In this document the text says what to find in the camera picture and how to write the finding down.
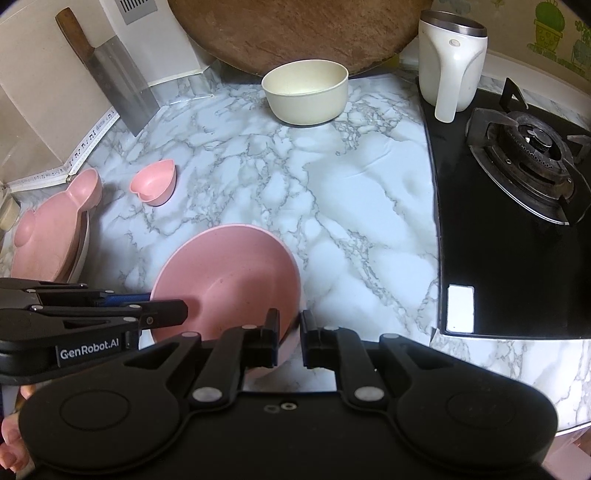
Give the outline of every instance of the white electric kettle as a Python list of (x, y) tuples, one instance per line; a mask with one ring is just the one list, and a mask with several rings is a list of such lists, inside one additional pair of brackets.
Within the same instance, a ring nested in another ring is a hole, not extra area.
[(424, 10), (418, 26), (418, 82), (435, 118), (450, 123), (476, 94), (486, 56), (486, 28), (447, 12)]

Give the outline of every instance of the marble countertop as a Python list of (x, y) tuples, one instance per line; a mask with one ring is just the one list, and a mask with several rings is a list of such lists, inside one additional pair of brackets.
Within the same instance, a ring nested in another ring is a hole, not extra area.
[[(298, 263), (320, 326), (365, 340), (399, 333), (533, 385), (557, 408), (559, 429), (591, 421), (591, 343), (451, 338), (437, 330), (434, 192), (418, 92), (407, 74), (352, 79), (334, 121), (289, 127), (248, 76), (224, 78), (214, 97), (162, 108), (134, 138), (119, 121), (88, 159), (103, 180), (81, 280), (149, 291), (170, 255), (221, 223), (251, 223), (278, 235)], [(499, 84), (483, 79), (482, 86)], [(528, 101), (586, 124), (554, 102)], [(162, 207), (128, 191), (133, 175), (162, 158), (178, 183)], [(20, 194), (37, 206), (63, 186)], [(0, 274), (9, 276), (11, 235)], [(333, 374), (301, 366), (299, 350), (249, 388), (319, 391)]]

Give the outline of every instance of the knife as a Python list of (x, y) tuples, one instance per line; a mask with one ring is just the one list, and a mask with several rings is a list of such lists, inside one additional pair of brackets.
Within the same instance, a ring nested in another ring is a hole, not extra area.
[(137, 137), (160, 107), (119, 37), (94, 48), (70, 8), (59, 12), (56, 21), (72, 50)]

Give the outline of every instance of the round wooden cutting board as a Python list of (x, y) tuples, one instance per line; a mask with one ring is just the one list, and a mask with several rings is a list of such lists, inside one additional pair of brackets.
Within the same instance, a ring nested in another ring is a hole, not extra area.
[(187, 34), (215, 57), (264, 75), (326, 59), (351, 74), (400, 52), (431, 0), (168, 0)]

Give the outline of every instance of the gray vent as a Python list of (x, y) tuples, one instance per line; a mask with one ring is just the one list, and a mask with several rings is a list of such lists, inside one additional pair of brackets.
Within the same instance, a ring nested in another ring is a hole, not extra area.
[(157, 12), (156, 0), (114, 0), (126, 25)]

